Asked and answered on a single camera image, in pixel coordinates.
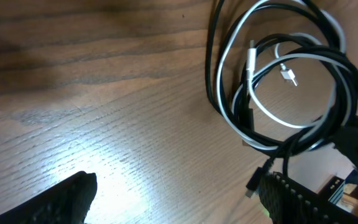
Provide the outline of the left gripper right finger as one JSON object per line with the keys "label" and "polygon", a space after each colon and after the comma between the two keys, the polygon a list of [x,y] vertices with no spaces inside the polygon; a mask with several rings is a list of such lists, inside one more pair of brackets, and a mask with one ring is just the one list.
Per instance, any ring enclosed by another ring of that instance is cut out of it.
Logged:
{"label": "left gripper right finger", "polygon": [[259,199],[274,223],[358,224],[358,217],[279,172],[263,175]]}

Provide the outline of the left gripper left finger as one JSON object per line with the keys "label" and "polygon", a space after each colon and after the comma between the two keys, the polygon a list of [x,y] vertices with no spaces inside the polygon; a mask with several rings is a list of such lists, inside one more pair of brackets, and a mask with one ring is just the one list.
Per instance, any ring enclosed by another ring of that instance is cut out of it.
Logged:
{"label": "left gripper left finger", "polygon": [[79,171],[30,200],[0,214],[0,223],[84,224],[97,189],[96,174]]}

